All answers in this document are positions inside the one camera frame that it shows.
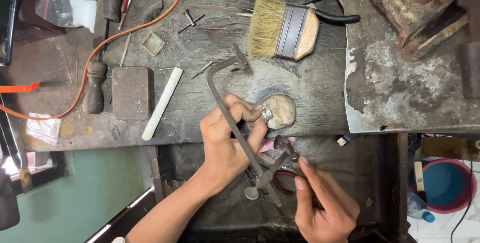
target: workbench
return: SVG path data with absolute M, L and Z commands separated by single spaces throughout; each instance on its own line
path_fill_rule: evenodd
M 158 1 L 134 0 L 124 30 L 143 24 L 142 13 Z M 164 11 L 173 1 L 163 1 Z M 250 18 L 229 12 L 195 9 L 190 4 L 253 9 L 255 1 L 180 0 L 165 19 L 133 33 L 124 66 L 146 66 L 153 70 L 155 103 L 172 69 L 179 67 L 184 70 L 152 140 L 141 139 L 147 120 L 115 120 L 112 106 L 108 104 L 111 69 L 119 65 L 127 38 L 124 36 L 108 45 L 103 58 L 109 70 L 103 85 L 104 111 L 99 115 L 80 113 L 80 101 L 73 111 L 62 117 L 56 146 L 27 136 L 27 121 L 20 119 L 26 148 L 41 152 L 201 142 L 200 120 L 213 110 L 215 101 L 207 88 L 205 73 L 194 80 L 190 78 L 209 61 L 219 62 L 231 57 L 234 54 L 233 43 L 246 53 Z M 342 14 L 335 0 L 325 0 L 318 6 L 326 12 Z M 203 12 L 206 16 L 194 28 L 177 34 L 177 30 L 188 23 L 182 7 L 189 8 L 194 17 Z M 117 33 L 117 27 L 118 24 L 111 23 L 109 34 Z M 140 46 L 149 31 L 166 42 L 158 56 L 152 56 Z M 234 93 L 255 103 L 276 93 L 289 95 L 297 106 L 296 121 L 291 127 L 269 133 L 270 137 L 277 134 L 346 133 L 349 130 L 343 95 L 346 42 L 345 27 L 322 24 L 314 53 L 303 60 L 249 60 L 251 75 L 242 71 L 230 72 L 227 68 L 215 75 L 215 85 L 222 96 Z M 33 92 L 17 94 L 15 109 L 24 114 L 35 112 L 52 116 L 67 110 L 78 93 L 82 68 L 92 51 L 92 34 L 85 28 L 68 29 L 64 36 L 15 47 L 12 65 L 2 69 L 9 84 L 42 82 L 41 87 Z

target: pliers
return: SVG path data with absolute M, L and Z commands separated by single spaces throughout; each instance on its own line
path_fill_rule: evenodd
M 319 1 L 321 0 L 289 0 L 287 1 L 287 3 L 295 4 L 295 5 L 308 5 L 310 3 L 316 3 Z M 338 15 L 328 14 L 318 9 L 315 9 L 315 14 L 321 21 L 329 24 L 347 24 L 347 23 L 356 23 L 360 21 L 360 15 L 338 16 Z

